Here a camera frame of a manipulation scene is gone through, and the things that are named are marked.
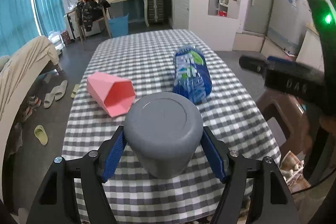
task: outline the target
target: screw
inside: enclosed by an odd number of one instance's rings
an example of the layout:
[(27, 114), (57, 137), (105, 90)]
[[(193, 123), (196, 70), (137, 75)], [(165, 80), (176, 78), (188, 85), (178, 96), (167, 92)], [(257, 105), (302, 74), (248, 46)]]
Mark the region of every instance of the screw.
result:
[(273, 159), (271, 157), (265, 157), (264, 160), (268, 163), (271, 164), (273, 162)]
[(239, 156), (239, 152), (236, 151), (236, 150), (231, 150), (231, 151), (230, 151), (230, 155), (231, 155), (232, 157), (237, 158), (237, 157)]
[(94, 157), (96, 157), (98, 155), (98, 151), (97, 150), (91, 150), (90, 152), (89, 152), (89, 157), (91, 157), (91, 158), (94, 158)]
[(60, 163), (62, 160), (63, 160), (62, 157), (56, 157), (56, 158), (54, 159), (54, 163), (58, 164), (58, 163)]

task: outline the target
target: pink container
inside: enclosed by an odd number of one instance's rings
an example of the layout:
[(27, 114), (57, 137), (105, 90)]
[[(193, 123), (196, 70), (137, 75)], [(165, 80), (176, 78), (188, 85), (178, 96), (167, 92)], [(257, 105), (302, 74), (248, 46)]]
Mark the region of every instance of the pink container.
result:
[(126, 114), (135, 99), (130, 79), (102, 72), (95, 72), (87, 78), (86, 89), (111, 117)]

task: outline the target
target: black cable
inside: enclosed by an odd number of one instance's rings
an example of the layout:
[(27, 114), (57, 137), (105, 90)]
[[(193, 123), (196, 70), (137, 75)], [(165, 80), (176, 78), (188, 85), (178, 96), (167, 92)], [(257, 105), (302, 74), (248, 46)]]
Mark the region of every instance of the black cable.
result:
[(311, 190), (313, 188), (315, 188), (316, 186), (320, 185), (322, 182), (326, 181), (328, 178), (331, 177), (332, 174), (334, 174), (336, 171), (336, 167), (334, 168), (334, 170), (329, 174), (327, 175), (325, 178), (323, 178), (321, 181), (317, 182), (317, 184), (313, 185), (313, 186), (310, 186), (306, 189), (302, 189), (302, 190), (299, 190), (299, 191), (296, 191), (294, 193), (292, 193), (292, 195), (295, 195), (295, 194), (299, 194), (299, 193), (302, 193), (302, 192), (305, 192), (305, 191), (308, 191), (308, 190)]

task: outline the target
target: gray floor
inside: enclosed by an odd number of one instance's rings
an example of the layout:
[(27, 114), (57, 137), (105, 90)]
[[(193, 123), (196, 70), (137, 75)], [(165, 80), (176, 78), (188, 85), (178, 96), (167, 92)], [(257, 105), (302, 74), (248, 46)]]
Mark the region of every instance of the gray floor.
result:
[[(147, 29), (144, 23), (139, 23), (130, 25), (129, 33), (167, 28), (169, 28), (167, 25), (151, 25)], [(44, 99), (45, 94), (63, 80), (68, 80), (68, 87), (61, 100), (53, 102), (48, 109), (44, 109), (43, 106), (38, 107), (32, 116), (23, 123), (23, 146), (16, 153), (14, 160), (13, 203), (15, 210), (20, 207), (27, 209), (31, 207), (36, 191), (50, 164), (56, 156), (60, 155), (72, 105), (71, 91), (74, 85), (80, 82), (96, 47), (106, 39), (108, 39), (107, 32), (86, 39), (86, 50), (83, 50), (80, 41), (68, 45), (60, 56), (60, 65), (63, 71), (48, 73), (47, 79), (50, 78), (48, 83), (43, 80), (43, 77), (39, 77), (35, 85), (35, 94), (41, 99)], [(217, 52), (236, 74), (252, 98), (257, 100), (264, 92), (263, 79), (260, 75), (243, 71), (239, 67), (238, 59), (242, 53)], [(49, 140), (46, 146), (42, 146), (34, 136), (34, 128), (39, 124), (45, 128), (48, 134)]]

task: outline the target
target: gray cup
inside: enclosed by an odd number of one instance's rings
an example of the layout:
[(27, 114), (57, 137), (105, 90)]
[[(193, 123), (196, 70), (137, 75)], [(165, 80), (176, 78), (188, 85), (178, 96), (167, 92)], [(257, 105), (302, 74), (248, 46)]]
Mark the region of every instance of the gray cup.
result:
[(203, 133), (198, 108), (172, 93), (153, 93), (128, 111), (124, 134), (148, 173), (159, 179), (180, 175), (187, 167)]

